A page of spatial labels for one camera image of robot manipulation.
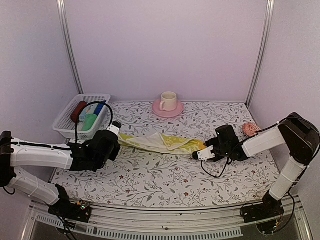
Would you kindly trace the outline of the white plastic basket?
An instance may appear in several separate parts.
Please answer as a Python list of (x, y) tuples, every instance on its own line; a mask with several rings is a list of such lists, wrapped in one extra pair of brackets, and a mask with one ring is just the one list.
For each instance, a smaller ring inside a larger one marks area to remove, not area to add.
[(59, 114), (52, 129), (66, 139), (90, 140), (110, 121), (107, 104), (111, 96), (105, 93), (78, 94)]

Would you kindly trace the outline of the cream ceramic mug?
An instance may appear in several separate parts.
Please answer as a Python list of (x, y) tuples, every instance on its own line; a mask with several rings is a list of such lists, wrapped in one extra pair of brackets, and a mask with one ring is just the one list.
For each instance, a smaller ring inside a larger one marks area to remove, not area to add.
[(163, 92), (159, 103), (161, 111), (171, 112), (177, 108), (177, 94), (171, 91)]

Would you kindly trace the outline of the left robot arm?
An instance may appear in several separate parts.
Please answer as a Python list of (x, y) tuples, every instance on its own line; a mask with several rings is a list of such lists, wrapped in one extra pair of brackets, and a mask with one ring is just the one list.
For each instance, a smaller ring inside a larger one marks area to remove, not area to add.
[(0, 135), (0, 186), (9, 187), (45, 202), (63, 216), (74, 213), (65, 189), (49, 184), (28, 173), (25, 166), (58, 168), (68, 171), (102, 169), (108, 160), (115, 160), (119, 151), (120, 127), (111, 125), (99, 130), (84, 143), (49, 145), (12, 137), (10, 131)]

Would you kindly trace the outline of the right aluminium frame post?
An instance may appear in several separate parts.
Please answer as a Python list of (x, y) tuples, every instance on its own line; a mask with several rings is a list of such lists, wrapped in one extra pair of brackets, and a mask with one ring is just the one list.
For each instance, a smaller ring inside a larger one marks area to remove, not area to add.
[(249, 87), (249, 91), (248, 91), (246, 101), (245, 101), (245, 105), (247, 106), (248, 109), (250, 108), (250, 106), (253, 102), (254, 95), (255, 95), (255, 92), (256, 92), (256, 89), (258, 86), (258, 81), (259, 81), (260, 73), (262, 70), (264, 56), (265, 56), (265, 52), (267, 49), (268, 39), (269, 39), (270, 31), (271, 31), (274, 6), (275, 6), (274, 0), (267, 0), (266, 1), (265, 17), (264, 17), (262, 36), (261, 36), (261, 41), (260, 41), (260, 45), (259, 45), (258, 56), (257, 56), (257, 60), (255, 63), (255, 68), (253, 71), (253, 76), (252, 76), (251, 84)]

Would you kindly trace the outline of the light blue rolled towel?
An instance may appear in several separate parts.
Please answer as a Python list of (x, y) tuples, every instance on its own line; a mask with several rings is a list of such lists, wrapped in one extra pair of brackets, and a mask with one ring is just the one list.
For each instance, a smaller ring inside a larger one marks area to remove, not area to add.
[(81, 112), (81, 114), (79, 115), (79, 121), (80, 122), (85, 122), (87, 115), (91, 115), (94, 114), (95, 109), (97, 107), (98, 103), (95, 104), (91, 104), (89, 106), (86, 106), (83, 111)]

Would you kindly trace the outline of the green microfibre towel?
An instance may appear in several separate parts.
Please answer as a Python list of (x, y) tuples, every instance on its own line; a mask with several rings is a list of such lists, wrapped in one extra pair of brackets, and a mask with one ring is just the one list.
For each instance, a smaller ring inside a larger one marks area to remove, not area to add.
[(87, 114), (85, 116), (84, 125), (81, 130), (84, 132), (89, 131), (92, 128), (92, 126), (94, 125), (97, 117), (98, 116), (94, 113)]

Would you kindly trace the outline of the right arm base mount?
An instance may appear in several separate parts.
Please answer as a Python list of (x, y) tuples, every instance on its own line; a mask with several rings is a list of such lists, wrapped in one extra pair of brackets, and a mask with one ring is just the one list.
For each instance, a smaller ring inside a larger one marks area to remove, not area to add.
[(249, 204), (240, 209), (240, 215), (245, 223), (277, 217), (285, 213), (280, 200), (263, 198), (260, 204)]

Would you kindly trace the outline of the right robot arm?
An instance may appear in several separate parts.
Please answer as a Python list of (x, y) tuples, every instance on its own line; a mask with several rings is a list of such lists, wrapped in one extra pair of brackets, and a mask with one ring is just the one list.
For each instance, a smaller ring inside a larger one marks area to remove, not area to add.
[(280, 174), (258, 208), (262, 218), (269, 218), (278, 210), (277, 202), (299, 182), (320, 151), (320, 131), (296, 112), (244, 140), (239, 140), (231, 125), (223, 125), (215, 133), (216, 137), (204, 143), (203, 150), (193, 153), (195, 159), (243, 162), (266, 151), (284, 151)]

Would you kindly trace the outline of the front aluminium rail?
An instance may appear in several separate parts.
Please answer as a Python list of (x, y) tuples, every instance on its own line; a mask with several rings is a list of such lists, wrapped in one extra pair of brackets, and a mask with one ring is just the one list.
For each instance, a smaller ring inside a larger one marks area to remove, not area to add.
[(63, 220), (33, 201), (23, 240), (312, 240), (297, 195), (282, 199), (284, 214), (245, 222), (246, 204), (196, 208), (92, 205), (88, 222)]

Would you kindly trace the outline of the left aluminium frame post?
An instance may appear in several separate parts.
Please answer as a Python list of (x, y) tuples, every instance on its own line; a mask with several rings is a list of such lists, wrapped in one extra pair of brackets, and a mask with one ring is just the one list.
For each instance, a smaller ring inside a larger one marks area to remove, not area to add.
[(70, 35), (70, 30), (69, 30), (69, 25), (68, 25), (68, 19), (67, 19), (67, 11), (66, 11), (65, 1), (64, 0), (57, 0), (56, 3), (57, 3), (58, 15), (59, 15), (59, 20), (60, 20), (60, 25), (61, 25), (61, 30), (62, 30), (62, 36), (64, 39), (67, 57), (68, 57), (68, 61), (70, 64), (70, 69), (72, 72), (74, 84), (75, 84), (75, 87), (76, 87), (78, 94), (83, 94), (84, 89), (83, 89), (83, 86), (81, 83), (79, 71), (77, 68), (76, 58), (75, 58), (74, 51), (73, 51), (71, 35)]

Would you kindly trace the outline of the aluminium frame post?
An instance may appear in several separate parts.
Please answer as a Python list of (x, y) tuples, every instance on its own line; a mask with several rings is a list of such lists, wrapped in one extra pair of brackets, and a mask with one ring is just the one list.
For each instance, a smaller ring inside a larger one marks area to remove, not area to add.
[(267, 0), (266, 1), (265, 17), (264, 17), (262, 36), (261, 36), (261, 41), (260, 41), (260, 45), (259, 45), (258, 56), (257, 56), (257, 60), (255, 63), (255, 68), (253, 71), (253, 76), (252, 76), (251, 84), (249, 87), (249, 91), (248, 91), (246, 101), (245, 101), (245, 105), (247, 106), (248, 109), (250, 108), (250, 106), (253, 102), (254, 95), (255, 95), (255, 92), (256, 92), (256, 89), (258, 86), (258, 81), (259, 81), (260, 73), (262, 70), (264, 56), (265, 56), (265, 52), (267, 49), (268, 39), (269, 39), (270, 31), (271, 31), (274, 6), (275, 6), (274, 0)]
[(71, 35), (70, 35), (70, 30), (69, 30), (69, 25), (68, 25), (68, 19), (67, 19), (67, 11), (66, 11), (65, 1), (64, 0), (57, 0), (56, 3), (57, 3), (58, 15), (59, 15), (59, 20), (60, 20), (60, 25), (61, 25), (61, 30), (62, 30), (62, 36), (64, 39), (67, 57), (68, 57), (68, 61), (70, 64), (70, 69), (72, 72), (74, 84), (75, 84), (75, 87), (76, 87), (78, 94), (83, 94), (84, 89), (83, 89), (83, 86), (81, 83), (79, 71), (77, 68), (76, 58), (75, 58), (74, 51), (73, 51)]

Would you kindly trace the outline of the dark red rolled towel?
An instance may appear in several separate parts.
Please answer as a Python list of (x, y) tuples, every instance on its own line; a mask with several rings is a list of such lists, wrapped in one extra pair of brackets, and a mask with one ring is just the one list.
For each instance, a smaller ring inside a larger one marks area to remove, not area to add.
[(78, 103), (78, 105), (76, 106), (76, 108), (74, 109), (74, 111), (72, 112), (72, 114), (70, 115), (70, 119), (73, 123), (78, 123), (78, 117), (80, 116), (80, 114), (82, 113), (84, 107), (86, 106), (86, 102), (85, 101), (80, 101)]

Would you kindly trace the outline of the yellow patterned towel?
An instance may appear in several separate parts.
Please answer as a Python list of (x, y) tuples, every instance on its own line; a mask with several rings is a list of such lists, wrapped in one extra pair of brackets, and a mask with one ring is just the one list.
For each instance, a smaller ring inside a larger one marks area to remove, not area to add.
[(192, 155), (193, 152), (206, 148), (201, 140), (165, 135), (159, 132), (141, 137), (120, 133), (118, 137), (122, 146), (160, 154)]

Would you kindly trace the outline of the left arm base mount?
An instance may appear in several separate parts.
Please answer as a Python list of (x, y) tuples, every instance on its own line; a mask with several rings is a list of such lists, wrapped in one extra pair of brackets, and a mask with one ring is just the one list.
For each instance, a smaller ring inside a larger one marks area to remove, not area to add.
[(70, 202), (66, 199), (59, 199), (54, 205), (49, 205), (48, 213), (61, 219), (88, 223), (92, 214), (92, 208), (89, 203), (83, 200)]

